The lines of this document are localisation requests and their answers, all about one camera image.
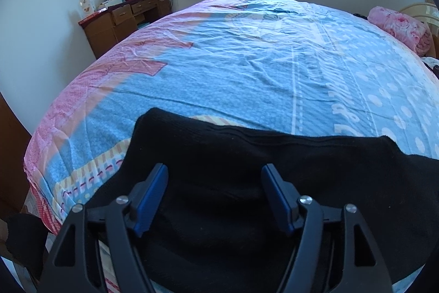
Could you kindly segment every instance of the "wooden desk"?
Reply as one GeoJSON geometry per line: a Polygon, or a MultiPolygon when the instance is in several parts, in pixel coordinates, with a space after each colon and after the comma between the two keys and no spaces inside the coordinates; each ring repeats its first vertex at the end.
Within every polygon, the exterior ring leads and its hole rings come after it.
{"type": "Polygon", "coordinates": [[[79,22],[99,59],[114,45],[134,33],[138,25],[152,23],[172,13],[170,0],[130,0],[95,13],[79,22]]]}

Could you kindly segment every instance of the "black object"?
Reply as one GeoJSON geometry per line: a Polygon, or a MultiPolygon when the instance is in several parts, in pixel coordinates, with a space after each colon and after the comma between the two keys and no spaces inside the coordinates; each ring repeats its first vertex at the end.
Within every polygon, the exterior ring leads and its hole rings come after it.
{"type": "Polygon", "coordinates": [[[354,16],[356,16],[358,18],[361,18],[361,19],[367,20],[367,16],[364,16],[364,15],[361,15],[361,14],[358,14],[358,13],[354,13],[354,16]]]}
{"type": "Polygon", "coordinates": [[[438,240],[439,161],[405,155],[388,137],[306,138],[151,109],[137,121],[121,168],[86,207],[130,192],[155,163],[169,168],[170,182],[136,246],[148,276],[174,292],[277,289],[295,244],[280,234],[266,200],[266,163],[321,205],[355,203],[392,283],[421,267],[438,240]]]}
{"type": "MultiPolygon", "coordinates": [[[[310,293],[315,281],[323,225],[341,224],[342,255],[332,257],[325,274],[324,291],[333,293],[392,293],[389,273],[363,216],[354,205],[343,210],[321,207],[309,196],[284,182],[276,168],[262,169],[261,180],[279,228],[291,237],[302,231],[277,290],[279,293],[310,293]],[[332,277],[340,278],[336,283],[332,277]]],[[[107,207],[73,207],[55,240],[45,265],[39,293],[101,292],[105,280],[99,259],[97,231],[105,229],[121,293],[155,293],[147,277],[134,237],[148,231],[168,183],[167,168],[157,164],[146,181],[134,186],[107,207]]]]}
{"type": "Polygon", "coordinates": [[[433,293],[437,292],[439,285],[438,278],[439,267],[439,241],[433,249],[427,263],[422,268],[419,275],[411,284],[406,293],[433,293]]]}
{"type": "Polygon", "coordinates": [[[433,66],[433,74],[435,74],[435,76],[439,79],[439,66],[435,65],[433,66]]]}
{"type": "Polygon", "coordinates": [[[49,230],[39,217],[26,213],[14,214],[6,219],[6,223],[9,231],[7,250],[31,276],[40,279],[49,230]]]}
{"type": "Polygon", "coordinates": [[[0,288],[7,293],[25,293],[0,257],[0,288]]]}

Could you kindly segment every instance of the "wooden door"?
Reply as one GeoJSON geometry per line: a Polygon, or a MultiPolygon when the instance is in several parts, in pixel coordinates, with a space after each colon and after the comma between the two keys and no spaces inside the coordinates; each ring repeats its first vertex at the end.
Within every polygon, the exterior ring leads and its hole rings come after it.
{"type": "Polygon", "coordinates": [[[26,199],[23,158],[30,138],[0,93],[0,216],[20,211],[26,199]]]}

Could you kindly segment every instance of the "bed sheet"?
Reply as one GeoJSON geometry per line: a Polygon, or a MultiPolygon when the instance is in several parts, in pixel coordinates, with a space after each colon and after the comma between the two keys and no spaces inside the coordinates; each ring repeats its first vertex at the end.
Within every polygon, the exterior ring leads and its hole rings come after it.
{"type": "Polygon", "coordinates": [[[53,232],[120,167],[152,107],[301,136],[381,136],[439,158],[438,80],[366,20],[294,0],[207,0],[143,28],[52,103],[25,155],[53,232]]]}

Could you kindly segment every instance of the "wooden furniture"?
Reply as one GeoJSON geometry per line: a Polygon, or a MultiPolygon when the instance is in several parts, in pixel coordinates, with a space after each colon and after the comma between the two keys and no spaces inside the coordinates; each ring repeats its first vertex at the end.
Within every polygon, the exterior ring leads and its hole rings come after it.
{"type": "Polygon", "coordinates": [[[91,49],[99,59],[134,33],[138,25],[152,23],[171,13],[170,0],[130,0],[81,20],[91,49]]]}
{"type": "Polygon", "coordinates": [[[20,212],[29,191],[23,158],[30,134],[0,93],[0,219],[20,212]]]}

